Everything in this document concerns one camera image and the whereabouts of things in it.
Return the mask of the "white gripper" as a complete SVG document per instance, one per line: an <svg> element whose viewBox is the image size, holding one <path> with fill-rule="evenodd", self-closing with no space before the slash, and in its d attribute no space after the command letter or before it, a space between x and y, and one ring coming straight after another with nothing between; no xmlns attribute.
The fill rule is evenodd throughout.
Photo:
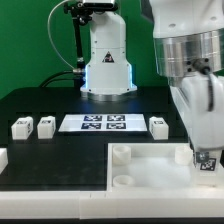
<svg viewBox="0 0 224 224"><path fill-rule="evenodd" d="M212 76L213 110L208 110L206 76L186 77L180 87L170 87L175 106L196 151L224 149L224 77Z"/></svg>

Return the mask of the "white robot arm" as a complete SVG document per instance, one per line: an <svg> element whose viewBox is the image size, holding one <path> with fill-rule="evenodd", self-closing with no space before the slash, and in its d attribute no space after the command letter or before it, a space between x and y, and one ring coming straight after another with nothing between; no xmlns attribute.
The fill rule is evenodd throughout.
<svg viewBox="0 0 224 224"><path fill-rule="evenodd" d="M81 91L99 99L137 87L126 59L126 24L115 0L83 0L90 11L91 59ZM154 24L157 73L168 79L193 149L224 149L223 0L141 0Z"/></svg>

